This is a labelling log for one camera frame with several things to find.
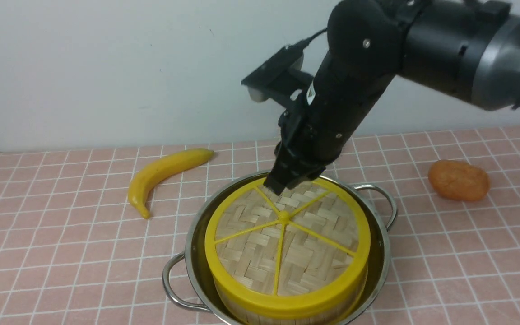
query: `grid pattern tablecloth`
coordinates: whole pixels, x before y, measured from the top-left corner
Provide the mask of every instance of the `grid pattern tablecloth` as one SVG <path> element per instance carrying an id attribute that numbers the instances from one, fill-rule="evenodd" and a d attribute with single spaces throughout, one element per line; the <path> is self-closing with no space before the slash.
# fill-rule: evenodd
<path id="1" fill-rule="evenodd" d="M 202 145 L 217 156 L 159 185 L 150 220 L 126 205 L 132 175 L 192 146 L 0 153 L 0 325 L 219 323 L 168 302 L 161 271 L 205 199 L 269 169 L 275 143 Z M 427 182 L 438 158 L 486 169 L 487 198 L 438 197 Z M 400 204 L 388 282 L 355 324 L 520 325 L 520 127 L 357 137 L 327 173 Z M 185 268 L 172 286 L 196 301 Z"/>

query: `banana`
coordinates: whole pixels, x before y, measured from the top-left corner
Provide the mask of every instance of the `banana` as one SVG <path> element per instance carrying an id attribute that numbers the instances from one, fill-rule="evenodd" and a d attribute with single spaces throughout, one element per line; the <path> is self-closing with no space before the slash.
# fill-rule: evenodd
<path id="1" fill-rule="evenodd" d="M 128 202 L 138 210 L 144 219 L 148 219 L 150 210 L 146 207 L 146 201 L 156 185 L 168 177 L 206 163 L 212 156 L 214 156 L 212 150 L 188 149 L 151 162 L 140 170 L 130 182 Z"/>

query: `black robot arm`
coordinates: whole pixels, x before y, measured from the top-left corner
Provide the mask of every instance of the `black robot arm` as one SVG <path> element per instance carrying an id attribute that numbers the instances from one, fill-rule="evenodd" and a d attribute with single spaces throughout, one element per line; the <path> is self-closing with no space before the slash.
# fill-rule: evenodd
<path id="1" fill-rule="evenodd" d="M 266 187 L 279 195 L 319 177 L 395 76 L 489 111 L 520 107 L 520 16 L 510 9 L 476 0 L 339 2 L 313 77 L 300 71 L 303 50 L 324 30 L 283 47 L 242 82 L 254 101 L 285 108 Z"/>

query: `yellow steamer lid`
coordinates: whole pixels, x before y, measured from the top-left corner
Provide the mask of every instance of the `yellow steamer lid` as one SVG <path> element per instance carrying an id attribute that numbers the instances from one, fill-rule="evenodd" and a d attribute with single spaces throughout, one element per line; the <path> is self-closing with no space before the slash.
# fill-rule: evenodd
<path id="1" fill-rule="evenodd" d="M 346 317 L 367 278 L 370 228 L 359 203 L 326 179 L 280 196 L 263 182 L 229 195 L 206 230 L 206 259 L 223 303 L 253 324 Z"/>

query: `stainless steel pot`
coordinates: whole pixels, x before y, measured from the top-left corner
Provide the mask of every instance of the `stainless steel pot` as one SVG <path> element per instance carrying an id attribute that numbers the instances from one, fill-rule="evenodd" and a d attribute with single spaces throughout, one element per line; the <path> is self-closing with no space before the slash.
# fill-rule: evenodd
<path id="1" fill-rule="evenodd" d="M 200 209 L 196 218 L 192 222 L 190 230 L 188 231 L 185 251 L 174 256 L 163 268 L 163 288 L 173 304 L 188 311 L 214 313 L 215 316 L 228 325 L 242 325 L 240 321 L 237 321 L 230 312 L 227 311 L 218 296 L 218 292 L 214 286 L 214 278 L 212 277 L 204 253 L 204 235 L 206 234 L 206 228 L 208 227 L 208 222 L 210 221 L 212 214 L 219 204 L 227 198 L 227 196 L 235 191 L 235 189 L 242 187 L 242 185 L 266 177 L 266 175 L 268 175 L 268 172 L 262 171 L 233 181 L 223 189 L 219 190 L 218 193 L 211 197 Z M 369 308 L 378 296 L 382 286 L 384 286 L 384 282 L 386 282 L 386 277 L 388 276 L 388 270 L 390 267 L 390 241 L 388 239 L 388 231 L 398 216 L 398 206 L 396 205 L 394 198 L 392 198 L 386 190 L 376 185 L 363 184 L 350 187 L 328 177 L 322 176 L 322 178 L 327 181 L 332 181 L 336 185 L 340 186 L 355 200 L 357 200 L 364 210 L 370 224 L 371 247 L 369 255 L 369 275 L 361 298 L 361 303 L 357 304 L 357 308 L 355 308 L 353 313 L 338 323 L 338 325 L 348 325 L 348 323 L 355 320 L 365 312 L 367 308 Z M 362 190 L 377 191 L 389 201 L 390 207 L 392 208 L 392 214 L 386 226 L 382 222 L 380 216 L 378 216 L 375 209 L 371 207 L 369 202 L 366 202 L 362 198 L 361 194 L 358 193 Z M 172 290 L 170 285 L 170 272 L 174 265 L 182 260 L 186 261 L 188 278 L 190 279 L 198 298 L 202 301 L 202 304 L 192 304 L 191 302 L 184 301 Z"/>

